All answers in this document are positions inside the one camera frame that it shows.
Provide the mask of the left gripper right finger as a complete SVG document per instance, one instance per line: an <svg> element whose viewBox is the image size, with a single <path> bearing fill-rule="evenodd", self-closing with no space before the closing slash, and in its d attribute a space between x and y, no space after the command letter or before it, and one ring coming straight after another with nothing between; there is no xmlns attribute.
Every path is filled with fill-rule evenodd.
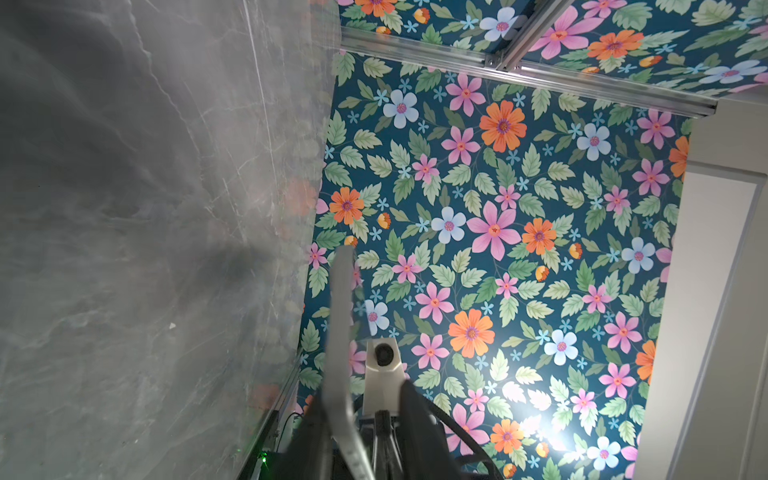
<svg viewBox="0 0 768 480"><path fill-rule="evenodd" d="M404 381L400 387L399 431L405 479L461 478L447 449L445 435L430 418L425 399L410 381Z"/></svg>

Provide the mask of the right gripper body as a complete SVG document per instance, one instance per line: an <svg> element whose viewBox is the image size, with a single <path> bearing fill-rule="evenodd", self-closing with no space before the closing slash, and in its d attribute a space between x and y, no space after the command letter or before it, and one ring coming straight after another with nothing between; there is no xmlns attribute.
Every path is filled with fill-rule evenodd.
<svg viewBox="0 0 768 480"><path fill-rule="evenodd" d="M460 479L501 479L503 474L494 460L467 433L458 432L458 423L444 413L429 410L430 418L445 435L447 449L456 462ZM373 417L363 416L358 426L367 448L376 479L405 479L400 449L399 415L379 411Z"/></svg>

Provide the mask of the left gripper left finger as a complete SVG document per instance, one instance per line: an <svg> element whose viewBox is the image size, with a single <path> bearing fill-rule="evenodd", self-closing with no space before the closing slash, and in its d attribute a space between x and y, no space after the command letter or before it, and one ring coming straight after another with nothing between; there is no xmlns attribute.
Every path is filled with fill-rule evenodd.
<svg viewBox="0 0 768 480"><path fill-rule="evenodd" d="M314 398L287 450L273 469L277 480L328 480L333 447L322 398Z"/></svg>

